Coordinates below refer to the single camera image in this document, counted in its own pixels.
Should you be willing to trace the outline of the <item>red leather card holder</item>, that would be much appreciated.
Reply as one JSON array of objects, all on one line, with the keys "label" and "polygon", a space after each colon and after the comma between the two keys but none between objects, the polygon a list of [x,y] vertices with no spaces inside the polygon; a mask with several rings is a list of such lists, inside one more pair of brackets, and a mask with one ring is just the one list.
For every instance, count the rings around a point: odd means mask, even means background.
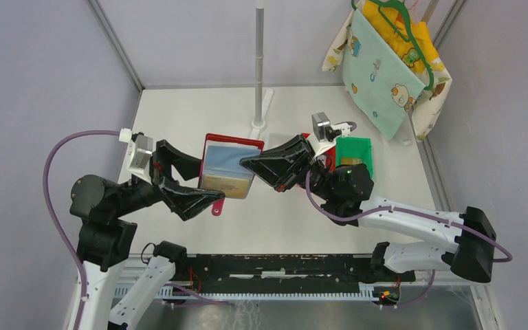
[{"label": "red leather card holder", "polygon": [[[264,146],[264,141],[260,139],[207,133],[203,144],[198,187],[204,175],[246,178],[253,182],[254,174],[242,167],[239,162],[244,157],[260,155]],[[221,215],[226,199],[230,198],[225,196],[214,203],[211,208],[212,215],[216,217]]]}]

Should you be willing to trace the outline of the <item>gold VIP card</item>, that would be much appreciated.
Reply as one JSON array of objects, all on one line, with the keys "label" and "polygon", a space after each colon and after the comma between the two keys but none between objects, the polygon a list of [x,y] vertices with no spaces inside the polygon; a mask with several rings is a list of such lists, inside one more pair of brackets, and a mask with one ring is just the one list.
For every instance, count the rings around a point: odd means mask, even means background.
[{"label": "gold VIP card", "polygon": [[238,177],[220,175],[204,175],[200,180],[200,188],[218,190],[230,199],[245,199],[250,189],[252,180]]}]

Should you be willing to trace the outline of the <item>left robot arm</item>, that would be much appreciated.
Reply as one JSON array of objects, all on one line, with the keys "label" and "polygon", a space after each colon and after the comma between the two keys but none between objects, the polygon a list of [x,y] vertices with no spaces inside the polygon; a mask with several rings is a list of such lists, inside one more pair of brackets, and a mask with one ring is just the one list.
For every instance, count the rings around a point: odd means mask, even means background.
[{"label": "left robot arm", "polygon": [[70,212],[82,220],[77,257],[85,275],[79,284],[86,289],[83,307],[75,309],[79,329],[135,329],[160,289],[171,279],[188,273],[186,248],[167,241],[158,243],[141,275],[126,295],[112,303],[124,269],[137,224],[121,220],[124,215],[163,202],[181,220],[197,216],[225,197],[217,190],[180,186],[175,169],[185,180],[198,177],[201,160],[182,153],[166,140],[154,143],[145,138],[134,144],[142,156],[135,163],[144,170],[142,178],[132,175],[117,184],[85,175],[72,187]]}]

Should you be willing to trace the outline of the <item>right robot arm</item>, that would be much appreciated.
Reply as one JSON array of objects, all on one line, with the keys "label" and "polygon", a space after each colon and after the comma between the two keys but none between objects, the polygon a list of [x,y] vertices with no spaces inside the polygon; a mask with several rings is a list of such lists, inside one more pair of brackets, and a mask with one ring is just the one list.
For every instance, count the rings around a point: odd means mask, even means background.
[{"label": "right robot arm", "polygon": [[464,212],[426,210],[380,197],[366,164],[327,168],[319,159],[311,135],[244,157],[240,165],[283,193],[305,189],[312,206],[332,222],[377,228],[416,239],[414,243],[378,243],[369,263],[379,281],[415,270],[450,271],[475,283],[490,283],[499,260],[496,232],[479,208]]}]

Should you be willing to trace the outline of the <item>gold cards stack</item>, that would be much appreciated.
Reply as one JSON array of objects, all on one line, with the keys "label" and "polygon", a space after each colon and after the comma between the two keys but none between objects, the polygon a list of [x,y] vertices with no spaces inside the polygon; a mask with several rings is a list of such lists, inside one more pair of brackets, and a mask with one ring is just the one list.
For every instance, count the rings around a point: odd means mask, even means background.
[{"label": "gold cards stack", "polygon": [[341,157],[340,158],[340,165],[343,166],[352,166],[357,164],[362,164],[363,161],[358,157]]}]

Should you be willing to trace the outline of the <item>white plastic bin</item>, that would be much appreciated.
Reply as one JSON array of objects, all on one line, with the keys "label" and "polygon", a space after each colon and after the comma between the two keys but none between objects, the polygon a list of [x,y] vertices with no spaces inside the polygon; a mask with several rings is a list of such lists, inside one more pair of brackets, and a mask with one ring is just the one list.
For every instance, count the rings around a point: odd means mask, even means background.
[{"label": "white plastic bin", "polygon": [[265,138],[265,148],[264,151],[275,149],[282,146],[290,146],[294,143],[294,140],[298,140],[300,134],[287,134],[287,133],[277,133],[271,132],[267,134]]}]

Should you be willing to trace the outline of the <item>red plastic bin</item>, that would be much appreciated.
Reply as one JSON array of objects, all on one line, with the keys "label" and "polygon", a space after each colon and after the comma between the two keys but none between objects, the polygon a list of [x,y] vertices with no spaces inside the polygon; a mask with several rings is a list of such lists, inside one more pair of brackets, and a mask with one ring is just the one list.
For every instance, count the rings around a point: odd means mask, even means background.
[{"label": "red plastic bin", "polygon": [[[304,138],[308,138],[310,133],[302,133]],[[332,173],[336,168],[336,145],[325,151],[322,155],[317,157],[317,160],[330,172]],[[305,179],[303,178],[300,183],[297,183],[299,188],[305,189]]]}]

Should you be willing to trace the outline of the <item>green plastic bin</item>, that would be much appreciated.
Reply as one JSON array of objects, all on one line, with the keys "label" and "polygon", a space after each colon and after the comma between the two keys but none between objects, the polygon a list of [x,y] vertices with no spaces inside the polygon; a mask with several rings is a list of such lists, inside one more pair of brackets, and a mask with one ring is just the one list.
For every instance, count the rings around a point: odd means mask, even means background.
[{"label": "green plastic bin", "polygon": [[335,148],[335,166],[340,165],[341,157],[358,157],[366,165],[370,177],[373,177],[372,144],[365,137],[339,137]]}]

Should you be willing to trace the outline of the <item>metal pole stand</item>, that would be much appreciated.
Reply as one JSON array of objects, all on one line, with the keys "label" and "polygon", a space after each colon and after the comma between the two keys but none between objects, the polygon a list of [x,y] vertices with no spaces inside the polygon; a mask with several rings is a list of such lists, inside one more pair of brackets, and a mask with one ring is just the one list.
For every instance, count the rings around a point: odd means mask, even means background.
[{"label": "metal pole stand", "polygon": [[250,139],[259,139],[265,130],[266,115],[270,108],[274,90],[263,86],[265,1],[255,1],[255,83],[254,83],[254,117],[251,121]]}]

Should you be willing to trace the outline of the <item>mint cartoon cloth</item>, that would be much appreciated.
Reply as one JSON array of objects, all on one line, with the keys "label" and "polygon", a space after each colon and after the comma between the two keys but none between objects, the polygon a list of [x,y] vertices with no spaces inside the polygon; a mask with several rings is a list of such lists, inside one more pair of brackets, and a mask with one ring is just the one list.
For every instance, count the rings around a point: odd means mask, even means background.
[{"label": "mint cartoon cloth", "polygon": [[343,80],[358,108],[387,140],[425,88],[375,28],[356,10],[347,29]]}]

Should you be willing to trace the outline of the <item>white cartoon cloth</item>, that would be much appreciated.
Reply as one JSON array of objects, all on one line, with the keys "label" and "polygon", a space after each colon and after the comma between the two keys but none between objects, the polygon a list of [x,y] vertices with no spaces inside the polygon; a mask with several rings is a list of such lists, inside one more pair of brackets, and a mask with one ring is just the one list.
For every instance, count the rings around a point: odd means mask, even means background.
[{"label": "white cartoon cloth", "polygon": [[407,110],[414,136],[422,141],[436,124],[452,85],[452,77],[433,45],[425,22],[414,21],[408,12],[380,6],[373,1],[358,1],[329,47],[321,70],[343,69],[343,51],[353,12],[359,10],[402,62],[425,84],[414,105]]}]

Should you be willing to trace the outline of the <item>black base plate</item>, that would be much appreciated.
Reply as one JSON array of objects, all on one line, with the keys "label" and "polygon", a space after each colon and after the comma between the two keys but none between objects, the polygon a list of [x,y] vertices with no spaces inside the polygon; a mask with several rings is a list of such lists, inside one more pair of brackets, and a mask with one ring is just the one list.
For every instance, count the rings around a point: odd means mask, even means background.
[{"label": "black base plate", "polygon": [[188,255],[172,280],[202,294],[349,294],[360,285],[415,281],[396,274],[368,254]]}]

